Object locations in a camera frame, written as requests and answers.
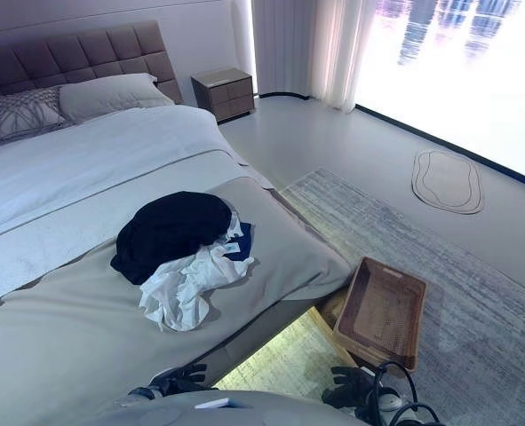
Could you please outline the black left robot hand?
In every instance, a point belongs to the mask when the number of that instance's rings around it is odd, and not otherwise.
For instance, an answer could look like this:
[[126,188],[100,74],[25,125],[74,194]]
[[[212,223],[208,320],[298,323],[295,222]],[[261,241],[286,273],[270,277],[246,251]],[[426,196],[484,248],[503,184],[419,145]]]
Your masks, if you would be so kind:
[[171,368],[156,375],[149,387],[159,391],[164,397],[189,391],[204,390],[207,365],[191,364],[184,367]]

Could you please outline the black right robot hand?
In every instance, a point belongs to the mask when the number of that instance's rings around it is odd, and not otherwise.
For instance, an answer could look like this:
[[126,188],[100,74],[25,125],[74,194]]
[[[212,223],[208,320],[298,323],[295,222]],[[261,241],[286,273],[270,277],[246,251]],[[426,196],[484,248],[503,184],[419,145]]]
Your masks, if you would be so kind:
[[332,367],[335,389],[322,392],[322,402],[335,408],[363,407],[374,384],[374,376],[358,367]]

